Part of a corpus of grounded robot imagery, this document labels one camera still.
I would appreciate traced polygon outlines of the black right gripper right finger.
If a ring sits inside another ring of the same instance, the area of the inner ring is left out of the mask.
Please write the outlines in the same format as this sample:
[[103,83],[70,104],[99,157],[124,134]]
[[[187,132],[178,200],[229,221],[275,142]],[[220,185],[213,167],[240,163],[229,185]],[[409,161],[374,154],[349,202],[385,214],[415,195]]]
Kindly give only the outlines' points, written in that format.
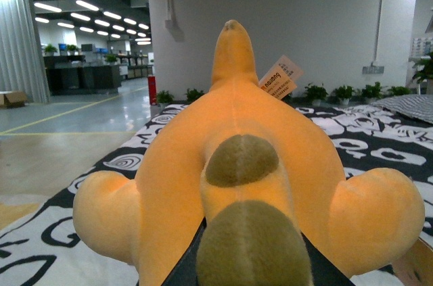
[[310,241],[301,233],[311,261],[314,286],[355,286],[338,268],[336,268]]

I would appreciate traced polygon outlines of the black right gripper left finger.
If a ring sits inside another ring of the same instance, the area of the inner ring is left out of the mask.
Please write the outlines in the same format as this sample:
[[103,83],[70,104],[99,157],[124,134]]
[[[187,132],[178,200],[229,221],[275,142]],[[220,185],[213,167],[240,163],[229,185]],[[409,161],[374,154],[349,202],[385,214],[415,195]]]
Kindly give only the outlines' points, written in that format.
[[162,286],[197,286],[198,276],[196,272],[196,261],[198,248],[204,231],[206,229],[206,219],[204,218],[191,243],[189,244],[181,259],[175,264],[175,267],[165,278]]

